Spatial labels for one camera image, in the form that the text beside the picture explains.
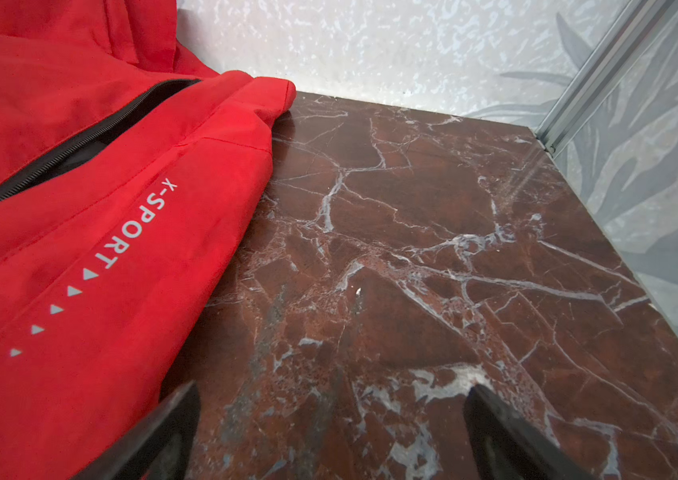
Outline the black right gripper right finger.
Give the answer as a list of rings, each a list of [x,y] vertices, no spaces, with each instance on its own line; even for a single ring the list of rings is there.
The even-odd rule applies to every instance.
[[[470,389],[463,415],[482,479],[592,477],[485,385]]]

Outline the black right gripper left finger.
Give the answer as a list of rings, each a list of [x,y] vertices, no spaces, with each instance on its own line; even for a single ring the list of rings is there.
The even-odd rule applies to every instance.
[[[183,479],[201,412],[200,392],[187,382],[109,449],[77,479]]]

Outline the red X-Sport jacket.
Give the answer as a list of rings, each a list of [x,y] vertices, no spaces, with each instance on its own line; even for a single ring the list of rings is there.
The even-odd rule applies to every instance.
[[[0,479],[67,479],[158,403],[273,172],[293,83],[173,1],[0,1]]]

